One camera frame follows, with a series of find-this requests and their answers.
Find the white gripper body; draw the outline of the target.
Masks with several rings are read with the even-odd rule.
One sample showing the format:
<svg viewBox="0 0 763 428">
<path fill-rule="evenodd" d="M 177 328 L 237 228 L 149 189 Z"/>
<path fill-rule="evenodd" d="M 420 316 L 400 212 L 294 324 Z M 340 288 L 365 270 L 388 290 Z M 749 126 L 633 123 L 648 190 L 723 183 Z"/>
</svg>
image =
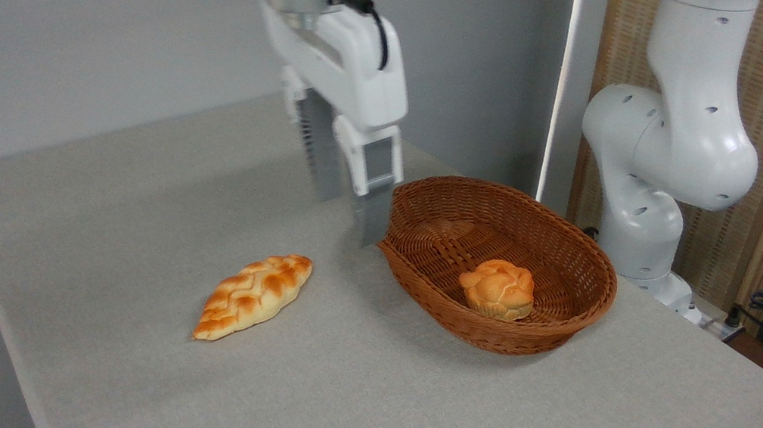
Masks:
<svg viewBox="0 0 763 428">
<path fill-rule="evenodd" d="M 381 129 L 404 119 L 408 92 L 399 38 L 389 22 L 387 56 L 381 64 L 379 27 L 350 8 L 318 16 L 310 30 L 293 28 L 283 14 L 261 2 L 268 36 L 285 67 L 316 89 L 357 130 Z"/>
</svg>

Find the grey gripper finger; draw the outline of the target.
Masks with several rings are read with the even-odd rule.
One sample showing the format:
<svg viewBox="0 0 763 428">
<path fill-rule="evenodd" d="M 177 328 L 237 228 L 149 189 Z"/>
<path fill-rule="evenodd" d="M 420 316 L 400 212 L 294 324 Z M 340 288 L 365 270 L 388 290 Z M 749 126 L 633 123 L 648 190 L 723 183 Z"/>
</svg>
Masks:
<svg viewBox="0 0 763 428">
<path fill-rule="evenodd" d="M 359 242 L 369 247 L 385 238 L 392 193 L 404 182 L 401 130 L 393 124 L 362 133 L 339 115 L 332 129 L 349 170 Z"/>
<path fill-rule="evenodd" d="M 342 193 L 341 153 L 333 134 L 333 106 L 308 86 L 292 65 L 281 71 L 283 97 L 289 120 L 299 130 L 315 196 L 331 201 Z"/>
</svg>

